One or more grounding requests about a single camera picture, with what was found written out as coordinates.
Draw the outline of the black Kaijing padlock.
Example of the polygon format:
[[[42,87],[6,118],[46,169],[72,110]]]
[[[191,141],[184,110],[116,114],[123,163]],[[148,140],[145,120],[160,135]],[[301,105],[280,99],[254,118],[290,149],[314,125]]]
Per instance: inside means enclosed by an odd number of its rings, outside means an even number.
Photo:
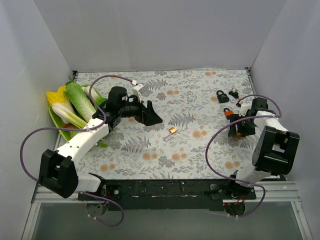
[[[216,92],[217,100],[220,104],[224,104],[230,101],[229,97],[227,94],[225,94],[222,90],[218,90]]]

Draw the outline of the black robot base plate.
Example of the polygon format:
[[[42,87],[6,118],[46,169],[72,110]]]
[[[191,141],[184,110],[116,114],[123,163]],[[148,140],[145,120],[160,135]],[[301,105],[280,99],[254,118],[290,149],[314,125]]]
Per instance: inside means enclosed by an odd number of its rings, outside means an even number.
[[[97,196],[118,203],[124,210],[208,209],[223,211],[223,201],[235,201],[226,192],[227,179],[141,179],[103,180],[90,196],[78,194],[78,200],[95,201]],[[255,190],[241,196],[256,199]]]

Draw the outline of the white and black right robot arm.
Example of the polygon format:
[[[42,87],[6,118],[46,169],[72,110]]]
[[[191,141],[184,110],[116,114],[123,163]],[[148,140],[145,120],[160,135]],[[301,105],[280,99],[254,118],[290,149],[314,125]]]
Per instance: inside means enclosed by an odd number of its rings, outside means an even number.
[[[293,167],[300,136],[283,127],[276,113],[269,109],[265,98],[254,98],[251,104],[238,102],[238,114],[225,113],[231,122],[242,120],[229,128],[228,136],[235,139],[255,135],[261,131],[252,155],[251,164],[230,175],[226,186],[232,199],[249,194],[253,184],[269,176],[287,175]]]

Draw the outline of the large brass padlock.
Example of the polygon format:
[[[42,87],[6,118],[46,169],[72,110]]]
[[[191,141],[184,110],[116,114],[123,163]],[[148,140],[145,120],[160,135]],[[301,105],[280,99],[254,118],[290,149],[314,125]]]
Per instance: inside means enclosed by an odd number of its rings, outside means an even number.
[[[237,133],[236,135],[232,136],[232,139],[233,139],[234,141],[242,140],[242,139],[245,139],[245,138],[246,138],[246,136],[245,136],[245,135],[242,135],[242,134],[240,134],[240,133]]]

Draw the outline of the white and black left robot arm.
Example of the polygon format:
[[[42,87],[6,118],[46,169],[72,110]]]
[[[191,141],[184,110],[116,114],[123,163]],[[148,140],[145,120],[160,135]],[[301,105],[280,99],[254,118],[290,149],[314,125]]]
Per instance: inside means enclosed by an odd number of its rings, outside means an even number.
[[[137,84],[132,88],[131,96],[128,96],[124,87],[112,87],[107,100],[99,106],[81,132],[56,150],[47,149],[42,154],[39,184],[63,198],[73,193],[89,192],[95,200],[103,199],[107,193],[102,184],[103,178],[93,173],[78,173],[77,164],[122,118],[134,118],[145,126],[162,123],[163,120],[153,109],[152,101],[144,105],[141,92],[145,87],[142,83]]]

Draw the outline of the orange and black padlock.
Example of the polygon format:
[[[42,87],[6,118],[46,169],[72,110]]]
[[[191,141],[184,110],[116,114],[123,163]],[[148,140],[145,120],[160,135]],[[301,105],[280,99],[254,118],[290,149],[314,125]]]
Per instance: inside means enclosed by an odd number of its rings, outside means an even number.
[[[223,109],[223,112],[224,112],[224,116],[227,120],[230,120],[232,118],[232,116],[234,115],[234,112],[227,107]]]

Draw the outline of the black-headed key bunch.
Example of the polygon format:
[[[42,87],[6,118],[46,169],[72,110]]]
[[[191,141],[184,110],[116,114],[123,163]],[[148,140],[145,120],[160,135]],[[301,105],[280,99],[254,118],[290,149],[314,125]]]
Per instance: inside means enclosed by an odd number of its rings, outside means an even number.
[[[229,92],[228,92],[228,94],[230,95],[230,96],[232,96],[233,98],[235,98],[235,99],[239,99],[239,93],[237,92],[237,89],[231,89]]]

